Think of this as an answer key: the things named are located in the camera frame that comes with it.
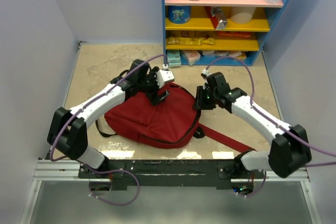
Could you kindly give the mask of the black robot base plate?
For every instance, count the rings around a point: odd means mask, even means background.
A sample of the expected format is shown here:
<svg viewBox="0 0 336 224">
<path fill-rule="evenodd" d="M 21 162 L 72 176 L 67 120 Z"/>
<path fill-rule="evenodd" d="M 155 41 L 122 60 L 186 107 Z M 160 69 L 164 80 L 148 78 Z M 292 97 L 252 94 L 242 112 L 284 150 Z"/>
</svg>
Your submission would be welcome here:
<svg viewBox="0 0 336 224">
<path fill-rule="evenodd" d="M 231 189 L 242 187 L 249 179 L 262 179 L 259 171 L 236 171 L 232 159 L 116 159 L 109 161 L 107 170 L 116 169 L 111 176 L 96 174 L 85 166 L 79 168 L 78 176 L 92 182 L 108 182 L 112 190 L 125 190 L 136 186 L 136 181 L 125 171 L 138 179 L 140 186 L 160 187 L 215 187 Z"/>
</svg>

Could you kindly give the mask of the red student backpack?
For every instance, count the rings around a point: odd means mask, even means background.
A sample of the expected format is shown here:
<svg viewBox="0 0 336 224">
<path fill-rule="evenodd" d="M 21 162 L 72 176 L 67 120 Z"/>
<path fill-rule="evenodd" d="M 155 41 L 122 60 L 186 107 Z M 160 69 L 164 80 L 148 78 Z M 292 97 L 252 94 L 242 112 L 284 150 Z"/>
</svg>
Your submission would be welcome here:
<svg viewBox="0 0 336 224">
<path fill-rule="evenodd" d="M 182 86 L 170 83 L 165 101 L 152 105 L 144 93 L 138 93 L 104 114 L 116 135 L 148 146 L 174 149 L 186 146 L 191 138 L 205 136 L 240 153 L 252 147 L 200 124 L 201 112 L 193 109 L 194 96 Z"/>
</svg>

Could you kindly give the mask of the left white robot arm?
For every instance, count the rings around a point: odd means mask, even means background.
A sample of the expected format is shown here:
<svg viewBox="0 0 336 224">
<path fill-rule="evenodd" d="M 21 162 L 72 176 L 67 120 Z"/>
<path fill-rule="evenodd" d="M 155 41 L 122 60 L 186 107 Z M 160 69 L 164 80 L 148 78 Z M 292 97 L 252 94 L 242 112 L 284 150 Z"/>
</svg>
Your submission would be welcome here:
<svg viewBox="0 0 336 224">
<path fill-rule="evenodd" d="M 49 159 L 55 162 L 54 151 L 58 150 L 63 158 L 86 165 L 97 178 L 105 177 L 111 172 L 109 159 L 89 145 L 87 129 L 106 112 L 139 92 L 144 93 L 153 105 L 161 103 L 169 92 L 159 91 L 173 81 L 174 74 L 168 67 L 151 68 L 148 61 L 137 59 L 130 69 L 113 78 L 92 98 L 70 109 L 58 108 L 47 136 Z"/>
</svg>

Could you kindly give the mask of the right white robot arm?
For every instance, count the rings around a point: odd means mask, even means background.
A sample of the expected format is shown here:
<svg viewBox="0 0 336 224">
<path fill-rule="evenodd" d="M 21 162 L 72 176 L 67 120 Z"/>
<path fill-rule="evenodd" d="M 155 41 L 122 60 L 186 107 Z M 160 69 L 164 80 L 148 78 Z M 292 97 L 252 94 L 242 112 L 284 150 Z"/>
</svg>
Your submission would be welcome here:
<svg viewBox="0 0 336 224">
<path fill-rule="evenodd" d="M 307 132 L 301 125 L 291 126 L 269 114 L 245 91 L 230 88 L 221 72 L 209 73 L 204 69 L 201 76 L 205 83 L 196 89 L 195 109 L 225 109 L 247 122 L 270 144 L 267 152 L 248 150 L 236 156 L 234 175 L 246 178 L 253 170 L 271 170 L 286 178 L 312 160 Z"/>
</svg>

